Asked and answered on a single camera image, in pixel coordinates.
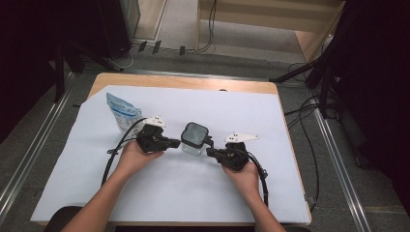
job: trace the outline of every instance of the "white paper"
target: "white paper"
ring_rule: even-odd
[[[232,132],[258,135],[246,146],[269,173],[271,211],[280,222],[310,223],[277,95],[131,86],[107,86],[81,106],[31,220],[49,221],[60,208],[85,205],[98,191],[106,151],[122,136],[106,92],[141,108],[144,117],[161,115],[166,137],[180,139],[189,122],[208,128],[216,148]],[[168,149],[128,181],[110,221],[254,222],[220,164],[205,153],[186,154],[182,146]]]

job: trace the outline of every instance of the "black wire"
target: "black wire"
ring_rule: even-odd
[[[269,192],[268,192],[268,186],[266,185],[266,171],[262,168],[260,165],[259,161],[256,159],[256,157],[248,152],[248,157],[250,160],[256,165],[257,172],[259,173],[259,179],[260,182],[262,183],[262,189],[263,189],[263,202],[265,202],[265,205],[269,207]]]
[[[104,171],[103,176],[102,176],[102,185],[103,185],[103,184],[105,183],[105,181],[106,181],[106,178],[107,178],[107,176],[108,176],[109,169],[111,168],[111,164],[112,164],[112,162],[114,161],[115,155],[118,154],[118,150],[121,149],[121,145],[123,145],[123,143],[126,142],[126,141],[133,140],[133,138],[132,138],[132,139],[126,139],[126,137],[128,136],[128,134],[130,133],[130,131],[131,131],[137,124],[139,124],[140,122],[142,122],[142,121],[145,120],[145,119],[146,119],[146,118],[142,118],[142,119],[137,120],[135,123],[133,123],[133,124],[129,127],[129,129],[126,131],[126,133],[124,133],[124,135],[123,135],[123,137],[121,138],[120,142],[118,143],[117,147],[114,148],[114,149],[112,149],[112,150],[110,150],[111,158],[109,158],[108,163],[106,164],[105,171]]]
[[[319,189],[319,168],[317,166],[317,159],[316,159],[316,154],[314,153],[314,150],[313,150],[313,145],[311,144],[310,138],[308,137],[308,133],[307,133],[307,130],[305,129],[305,126],[302,122],[303,118],[301,116],[302,116],[302,111],[299,112],[299,117],[301,118],[299,120],[299,123],[301,124],[301,127],[302,127],[302,130],[304,131],[305,137],[307,138],[307,142],[308,142],[308,145],[310,147],[311,155],[313,156],[314,170],[315,170],[315,174],[316,174],[316,193],[315,193],[315,196],[314,196],[314,202],[309,208],[310,212],[313,212],[314,207],[316,206],[316,202],[319,199],[319,191],[320,191],[320,189]]]
[[[176,49],[176,48],[167,48],[167,47],[160,47],[160,50],[170,50],[170,51],[175,51],[175,52],[180,52],[180,49]],[[195,49],[186,49],[187,53],[194,53],[194,54],[198,54],[198,55],[213,55],[213,54],[204,54],[201,52],[196,52]]]
[[[294,66],[294,65],[304,65],[305,63],[293,63],[293,64],[291,64],[289,67],[287,67],[287,73],[290,73],[290,68],[292,67],[292,66]],[[296,76],[293,76],[292,77],[294,80],[296,80],[296,81],[304,81],[304,80],[301,80],[301,79],[298,79],[298,78],[296,78]]]
[[[314,108],[310,111],[310,113],[309,113],[308,115],[305,115],[305,116],[302,117],[302,118],[300,118],[299,116],[296,117],[292,122],[290,122],[290,123],[287,125],[287,129],[290,130],[291,128],[293,128],[293,126],[295,126],[295,125],[298,123],[299,120],[308,117],[316,108],[317,108],[317,107],[314,107]]]
[[[319,105],[319,104],[318,103],[308,104],[308,105],[305,105],[302,109],[310,108],[312,106],[317,106],[317,105]],[[284,116],[288,116],[288,115],[291,115],[291,114],[294,114],[294,113],[298,113],[299,111],[301,111],[301,108],[286,112],[286,113],[284,113]]]
[[[305,117],[302,117],[302,112],[304,111],[304,109],[307,109],[306,108],[307,105],[305,105],[305,104],[308,101],[310,101],[311,99],[316,98],[316,97],[318,97],[318,96],[312,96],[312,97],[308,98],[307,100],[305,100],[302,103],[301,107],[299,108],[299,113],[298,113],[298,117],[297,117],[297,120],[299,120],[299,123],[301,124],[302,130],[304,132],[305,137],[307,138],[307,142],[308,142],[308,145],[310,147],[310,151],[311,151],[311,154],[312,154],[312,157],[313,157],[313,162],[314,162],[315,175],[316,175],[316,192],[315,192],[315,195],[314,195],[314,202],[309,207],[310,212],[313,212],[314,207],[316,206],[316,202],[319,199],[319,191],[320,191],[320,188],[319,188],[319,183],[320,183],[320,181],[319,181],[319,168],[318,168],[318,165],[317,165],[316,154],[314,153],[314,150],[313,150],[313,145],[311,144],[310,138],[308,137],[307,130],[306,130],[305,125],[303,124],[302,121],[303,121],[304,118],[306,118],[308,115],[310,115],[315,109],[312,109],[311,112]]]
[[[208,40],[208,43],[204,47],[197,49],[195,51],[195,53],[207,51],[208,48],[214,42],[214,23],[215,23],[215,13],[216,12],[217,12],[217,0],[214,1],[214,4],[212,5],[211,11],[209,13],[209,18],[208,18],[209,40]]]

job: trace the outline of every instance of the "gray floor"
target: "gray floor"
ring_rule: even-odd
[[[161,47],[194,48],[197,7],[198,1],[168,0],[158,34]],[[208,20],[200,21],[199,34],[199,47],[204,47],[209,40]],[[285,63],[305,62],[292,30],[215,21],[214,45],[206,53]]]
[[[150,48],[141,53],[135,52],[134,57],[134,64],[126,69],[126,73],[141,70],[205,73],[236,76],[236,78],[246,80],[266,81],[269,77],[286,73],[289,66],[289,64],[281,62],[218,55],[190,53],[179,56],[178,51],[172,50],[161,50],[159,54],[152,55]],[[120,62],[127,63],[129,61],[129,59],[124,58]],[[103,72],[103,69],[99,65],[87,61],[85,72],[76,75],[73,92],[44,144],[14,205],[0,226],[0,231],[43,231],[43,227],[30,222],[29,219],[74,123],[78,108],[73,105],[81,104],[86,100],[95,76],[101,72]],[[279,85],[278,90],[284,111],[299,108],[300,104],[308,98],[308,91],[303,87],[303,84],[295,80]],[[51,89],[43,96],[18,124],[8,139],[0,145],[2,159],[0,163],[0,189],[3,189],[10,180],[36,130],[40,127],[51,107],[53,91]],[[311,115],[304,122],[313,143],[320,173],[320,196],[312,214],[312,224],[308,228],[311,231],[357,231],[315,117]],[[410,228],[409,217],[402,209],[390,180],[378,171],[365,171],[358,168],[355,165],[352,148],[346,139],[343,127],[337,121],[329,121],[329,123],[343,155],[346,168],[357,193],[362,199],[372,230],[408,231],[408,228]],[[314,166],[308,143],[299,125],[290,130],[290,135],[305,190],[307,194],[314,195]]]

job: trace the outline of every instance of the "hand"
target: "hand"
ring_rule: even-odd
[[[135,140],[130,141],[123,149],[115,172],[119,172],[129,178],[148,162],[162,155],[163,152],[144,153]]]
[[[248,201],[250,198],[259,195],[259,180],[255,164],[249,161],[244,168],[239,171],[232,171],[227,167],[222,167],[225,174],[232,179],[236,189]]]

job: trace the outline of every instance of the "metal rail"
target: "metal rail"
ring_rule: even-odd
[[[8,182],[5,189],[0,196],[0,225],[6,218],[7,213],[12,208],[13,203],[26,180],[28,173],[30,172],[33,164],[35,163],[40,151],[43,148],[45,141],[48,138],[55,122],[57,121],[64,105],[72,90],[73,84],[75,82],[75,76],[73,73],[69,73],[67,77],[67,91],[64,93],[59,102],[55,103],[45,117],[42,126],[31,142],[29,148],[27,149],[24,157],[21,159],[12,179]]]
[[[312,103],[318,103],[318,101],[316,99],[313,99]],[[329,154],[331,155],[338,180],[340,181],[341,188],[349,206],[350,213],[352,214],[353,220],[356,223],[356,227],[360,232],[370,232],[371,229],[366,218],[365,210],[344,166],[328,121],[323,119],[318,109],[315,109],[314,114],[316,116],[317,123],[319,124],[319,128],[322,131],[326,146],[329,150]]]

